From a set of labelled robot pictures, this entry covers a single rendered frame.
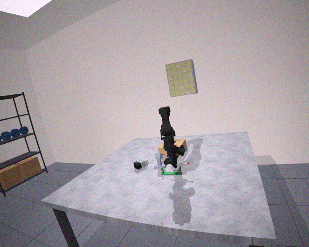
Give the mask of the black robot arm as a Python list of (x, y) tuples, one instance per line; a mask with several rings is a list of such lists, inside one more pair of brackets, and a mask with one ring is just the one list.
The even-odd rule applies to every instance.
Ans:
[[(174, 143), (176, 141), (174, 141), (174, 136), (175, 131), (173, 129), (173, 127), (171, 127), (171, 124), (169, 122), (169, 116), (170, 116), (170, 107), (166, 106), (166, 107), (161, 107), (159, 110), (159, 114), (162, 117), (162, 125), (161, 125), (161, 140), (164, 141), (164, 150), (166, 151), (171, 151), (173, 149)], [(162, 137), (163, 136), (163, 137)], [(183, 147), (183, 145), (181, 145), (180, 147), (175, 146), (174, 148), (174, 155), (178, 154), (183, 156), (184, 155), (184, 151), (185, 148)]]

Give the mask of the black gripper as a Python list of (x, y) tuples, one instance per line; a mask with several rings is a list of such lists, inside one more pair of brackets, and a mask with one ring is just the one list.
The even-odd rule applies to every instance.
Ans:
[(165, 165), (171, 164), (174, 168), (177, 168), (176, 164), (179, 155), (174, 155), (174, 148), (175, 146), (173, 146), (173, 149), (171, 151), (167, 151), (168, 158), (165, 159), (164, 164)]

